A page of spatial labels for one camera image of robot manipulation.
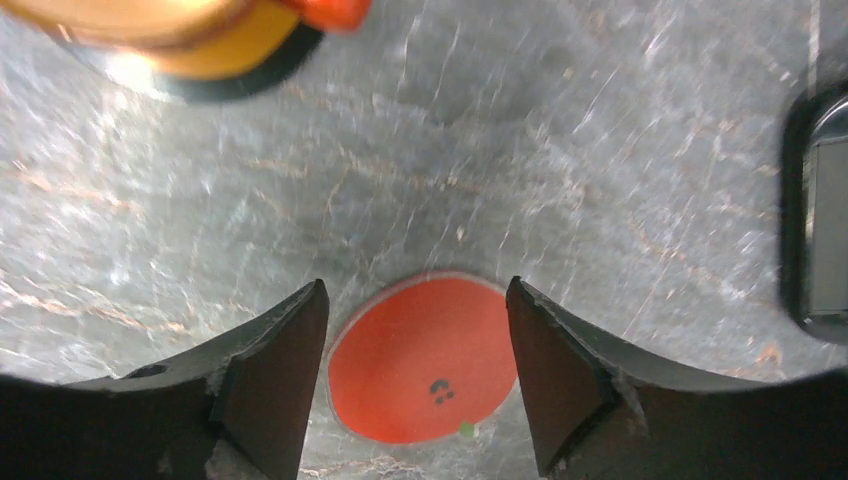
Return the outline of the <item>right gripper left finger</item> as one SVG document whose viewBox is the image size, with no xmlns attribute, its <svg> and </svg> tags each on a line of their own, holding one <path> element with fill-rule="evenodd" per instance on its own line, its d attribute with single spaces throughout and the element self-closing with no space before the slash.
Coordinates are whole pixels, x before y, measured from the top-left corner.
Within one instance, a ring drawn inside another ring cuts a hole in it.
<svg viewBox="0 0 848 480">
<path fill-rule="evenodd" d="M 329 319 L 322 281 L 121 378 L 1 378 L 5 479 L 203 479 L 232 446 L 270 479 L 299 471 Z"/>
</svg>

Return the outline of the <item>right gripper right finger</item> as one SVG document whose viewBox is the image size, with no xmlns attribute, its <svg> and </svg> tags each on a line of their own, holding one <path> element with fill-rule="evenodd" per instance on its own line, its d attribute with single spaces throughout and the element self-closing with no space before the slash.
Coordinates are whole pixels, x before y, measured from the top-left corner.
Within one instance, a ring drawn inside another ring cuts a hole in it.
<svg viewBox="0 0 848 480">
<path fill-rule="evenodd" d="M 549 479 L 843 479 L 847 372 L 781 383 L 659 356 L 514 278 L 511 341 Z"/>
</svg>

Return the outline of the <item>red round coaster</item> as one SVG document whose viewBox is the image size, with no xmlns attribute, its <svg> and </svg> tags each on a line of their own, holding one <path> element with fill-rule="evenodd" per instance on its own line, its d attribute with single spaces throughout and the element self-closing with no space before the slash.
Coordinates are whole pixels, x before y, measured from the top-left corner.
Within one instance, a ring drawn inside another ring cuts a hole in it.
<svg viewBox="0 0 848 480">
<path fill-rule="evenodd" d="M 349 318 L 329 355 L 339 421 L 392 445 L 475 427 L 516 381 L 503 289 L 461 272 L 422 274 L 383 290 Z"/>
</svg>

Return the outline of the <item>black yellow round coaster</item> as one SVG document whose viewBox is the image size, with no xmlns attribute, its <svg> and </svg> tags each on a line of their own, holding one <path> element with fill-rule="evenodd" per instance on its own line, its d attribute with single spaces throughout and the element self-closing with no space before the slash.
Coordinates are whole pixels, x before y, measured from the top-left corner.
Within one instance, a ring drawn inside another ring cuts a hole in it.
<svg viewBox="0 0 848 480">
<path fill-rule="evenodd" d="M 112 82 L 153 98 L 243 99 L 274 88 L 308 61 L 324 33 L 280 1 L 255 1 L 234 23 L 178 47 L 137 50 L 57 44 Z"/>
</svg>

